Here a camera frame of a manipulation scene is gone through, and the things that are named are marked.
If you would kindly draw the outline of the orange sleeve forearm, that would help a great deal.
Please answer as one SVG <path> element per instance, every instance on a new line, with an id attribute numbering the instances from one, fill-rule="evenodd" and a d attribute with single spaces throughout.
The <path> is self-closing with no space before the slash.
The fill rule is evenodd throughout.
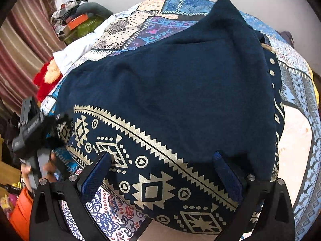
<path id="1" fill-rule="evenodd" d="M 33 198 L 29 194 L 28 189 L 24 187 L 9 218 L 13 228 L 24 241 L 29 241 L 29 223 L 32 205 Z"/>

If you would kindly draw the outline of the person left hand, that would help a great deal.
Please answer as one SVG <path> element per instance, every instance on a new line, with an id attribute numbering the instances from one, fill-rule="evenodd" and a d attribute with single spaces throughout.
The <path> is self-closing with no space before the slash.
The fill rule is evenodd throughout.
<path id="1" fill-rule="evenodd" d="M 54 176 L 54 173 L 56 171 L 56 156 L 52 152 L 50 160 L 43 165 L 43 170 L 47 172 L 47 175 L 44 177 L 45 179 L 48 179 L 49 182 L 56 182 L 57 179 Z M 31 167 L 26 164 L 21 164 L 21 175 L 24 180 L 25 187 L 28 189 L 29 192 L 33 192 L 33 189 L 30 185 L 28 175 L 31 173 Z"/>

